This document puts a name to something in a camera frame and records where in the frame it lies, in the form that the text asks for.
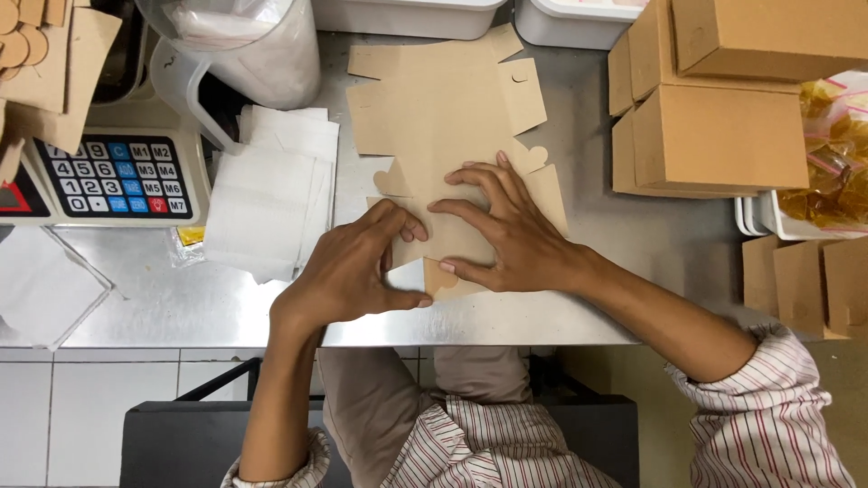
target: scale keypad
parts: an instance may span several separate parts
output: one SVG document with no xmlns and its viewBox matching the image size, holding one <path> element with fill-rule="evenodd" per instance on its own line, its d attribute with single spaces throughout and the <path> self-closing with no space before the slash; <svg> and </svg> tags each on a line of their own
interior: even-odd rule
<svg viewBox="0 0 868 488">
<path fill-rule="evenodd" d="M 168 137 L 86 134 L 74 155 L 38 140 L 36 148 L 70 217 L 193 217 L 178 153 Z"/>
</svg>

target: stainless steel table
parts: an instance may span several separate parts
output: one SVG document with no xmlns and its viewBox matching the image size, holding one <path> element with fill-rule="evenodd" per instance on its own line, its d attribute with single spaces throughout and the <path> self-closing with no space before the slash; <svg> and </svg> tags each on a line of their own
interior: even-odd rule
<svg viewBox="0 0 868 488">
<path fill-rule="evenodd" d="M 383 158 L 359 158 L 344 90 L 353 44 L 429 40 L 320 33 L 323 87 L 316 107 L 339 122 L 335 221 L 353 221 L 376 195 Z M 518 139 L 544 146 L 557 165 L 572 239 L 711 308 L 737 301 L 740 236 L 731 200 L 696 201 L 611 191 L 611 119 L 604 51 L 526 44 L 536 59 L 547 122 Z M 163 229 L 59 228 L 58 235 L 116 285 L 65 347 L 262 347 L 268 308 L 286 284 L 257 286 L 250 274 L 215 263 L 173 269 Z M 434 307 L 332 324 L 325 346 L 624 344 L 629 333 L 559 293 L 479 293 Z M 26 346 L 0 326 L 0 346 Z"/>
</svg>

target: person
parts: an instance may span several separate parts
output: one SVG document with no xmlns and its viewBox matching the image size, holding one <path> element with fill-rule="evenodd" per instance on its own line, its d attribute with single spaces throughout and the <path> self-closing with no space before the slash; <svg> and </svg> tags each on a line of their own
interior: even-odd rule
<svg viewBox="0 0 868 488">
<path fill-rule="evenodd" d="M 566 241 L 502 151 L 496 165 L 467 162 L 445 181 L 480 187 L 490 211 L 463 200 L 435 201 L 428 210 L 478 229 L 496 264 L 449 258 L 443 270 L 495 292 L 580 296 L 668 361 L 675 384 L 698 407 L 690 423 L 694 486 L 854 486 L 820 414 L 831 397 L 789 330 L 770 322 L 743 331 Z M 321 430 L 307 428 L 321 329 L 432 304 L 424 293 L 383 284 L 397 236 L 428 238 L 417 216 L 382 200 L 324 234 L 304 273 L 274 301 L 244 444 L 224 488 L 307 488 L 323 478 L 330 448 Z M 546 410 L 532 404 L 515 347 L 439 347 L 434 361 L 437 389 L 426 392 L 391 348 L 319 350 L 325 425 L 354 486 L 617 486 L 571 453 Z"/>
</svg>

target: striped shirt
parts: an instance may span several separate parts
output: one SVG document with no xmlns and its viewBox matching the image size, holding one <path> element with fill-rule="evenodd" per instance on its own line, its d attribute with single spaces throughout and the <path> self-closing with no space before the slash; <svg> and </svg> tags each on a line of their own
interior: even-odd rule
<svg viewBox="0 0 868 488">
<path fill-rule="evenodd" d="M 697 405 L 690 422 L 696 456 L 693 486 L 852 488 L 825 433 L 820 409 L 832 402 L 819 388 L 817 367 L 780 324 L 759 325 L 756 354 L 736 374 L 695 383 L 672 365 L 666 370 Z M 310 461 L 292 478 L 248 483 L 238 461 L 221 488 L 311 488 L 325 475 L 325 434 L 312 429 Z M 448 397 L 416 421 L 381 488 L 593 487 L 617 483 L 569 451 L 542 406 L 480 406 Z"/>
</svg>

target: white tile floor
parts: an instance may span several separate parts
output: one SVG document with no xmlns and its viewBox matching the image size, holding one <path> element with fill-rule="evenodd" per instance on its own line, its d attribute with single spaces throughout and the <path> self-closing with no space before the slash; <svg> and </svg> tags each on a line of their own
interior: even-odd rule
<svg viewBox="0 0 868 488">
<path fill-rule="evenodd" d="M 397 347 L 422 386 L 434 386 L 432 349 Z M 522 348 L 522 356 L 536 348 Z M 0 348 L 0 488 L 117 486 L 123 415 L 171 400 L 263 349 Z M 311 394 L 322 394 L 319 376 Z M 243 400 L 247 377 L 207 400 Z"/>
</svg>

